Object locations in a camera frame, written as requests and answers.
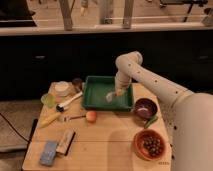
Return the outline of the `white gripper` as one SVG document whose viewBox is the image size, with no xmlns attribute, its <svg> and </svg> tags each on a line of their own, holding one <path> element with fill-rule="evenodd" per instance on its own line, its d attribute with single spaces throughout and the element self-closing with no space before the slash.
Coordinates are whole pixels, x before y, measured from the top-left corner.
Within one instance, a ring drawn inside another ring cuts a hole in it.
<svg viewBox="0 0 213 171">
<path fill-rule="evenodd" d="M 115 94 L 121 96 L 129 88 L 131 79 L 129 77 L 116 76 L 115 77 Z"/>
</svg>

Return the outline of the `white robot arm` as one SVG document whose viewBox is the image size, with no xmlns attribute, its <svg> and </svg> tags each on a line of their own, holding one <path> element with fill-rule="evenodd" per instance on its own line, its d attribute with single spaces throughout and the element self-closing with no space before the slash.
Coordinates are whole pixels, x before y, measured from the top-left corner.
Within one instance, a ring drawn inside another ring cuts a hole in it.
<svg viewBox="0 0 213 171">
<path fill-rule="evenodd" d="M 123 92 L 134 79 L 175 110 L 171 171 L 213 171 L 213 95 L 195 93 L 141 66 L 133 51 L 115 64 L 115 90 Z"/>
</svg>

